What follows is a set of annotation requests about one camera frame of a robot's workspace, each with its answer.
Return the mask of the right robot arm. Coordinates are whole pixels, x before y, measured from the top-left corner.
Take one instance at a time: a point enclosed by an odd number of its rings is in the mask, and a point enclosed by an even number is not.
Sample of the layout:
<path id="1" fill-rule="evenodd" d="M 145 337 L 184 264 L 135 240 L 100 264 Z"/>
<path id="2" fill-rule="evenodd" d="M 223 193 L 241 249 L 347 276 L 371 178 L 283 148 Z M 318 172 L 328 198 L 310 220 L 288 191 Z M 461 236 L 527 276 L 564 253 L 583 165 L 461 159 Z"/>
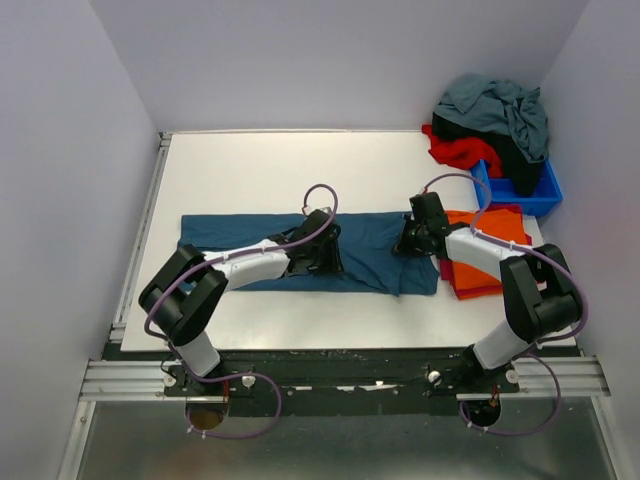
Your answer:
<path id="1" fill-rule="evenodd" d="M 474 224 L 451 223 L 435 192 L 409 202 L 411 213 L 404 217 L 395 254 L 466 264 L 502 286 L 505 319 L 464 350 L 448 380 L 453 387 L 483 391 L 496 380 L 496 370 L 552 341 L 554 333 L 583 326 L 587 303 L 557 246 L 530 248 L 488 235 Z"/>

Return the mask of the teal blue t-shirt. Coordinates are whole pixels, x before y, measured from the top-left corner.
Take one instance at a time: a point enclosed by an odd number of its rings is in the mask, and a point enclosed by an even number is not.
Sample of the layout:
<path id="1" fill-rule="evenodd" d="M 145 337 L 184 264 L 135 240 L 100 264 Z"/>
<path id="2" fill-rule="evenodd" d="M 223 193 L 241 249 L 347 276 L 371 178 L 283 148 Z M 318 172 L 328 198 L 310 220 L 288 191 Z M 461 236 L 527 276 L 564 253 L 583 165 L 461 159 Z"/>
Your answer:
<path id="1" fill-rule="evenodd" d="M 301 214 L 184 215 L 179 246 L 191 244 L 203 252 L 248 247 L 270 234 L 299 226 Z M 339 214 L 338 239 L 344 271 L 330 275 L 297 275 L 244 286 L 244 291 L 377 293 L 431 296 L 439 272 L 427 256 L 405 257 L 392 252 L 404 226 L 401 212 Z"/>

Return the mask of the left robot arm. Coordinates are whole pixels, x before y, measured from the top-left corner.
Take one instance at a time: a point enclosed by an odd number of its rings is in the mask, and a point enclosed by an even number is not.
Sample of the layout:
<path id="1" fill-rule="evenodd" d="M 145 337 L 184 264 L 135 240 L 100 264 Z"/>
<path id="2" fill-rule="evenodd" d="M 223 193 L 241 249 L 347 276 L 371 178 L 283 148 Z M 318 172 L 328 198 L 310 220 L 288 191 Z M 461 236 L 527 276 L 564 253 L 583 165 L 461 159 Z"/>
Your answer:
<path id="1" fill-rule="evenodd" d="M 168 343 L 197 393 L 214 393 L 222 380 L 221 356 L 206 327 L 223 295 L 261 281 L 340 273 L 340 233 L 335 215 L 316 209 L 299 226 L 244 248 L 177 248 L 138 297 L 146 333 Z"/>

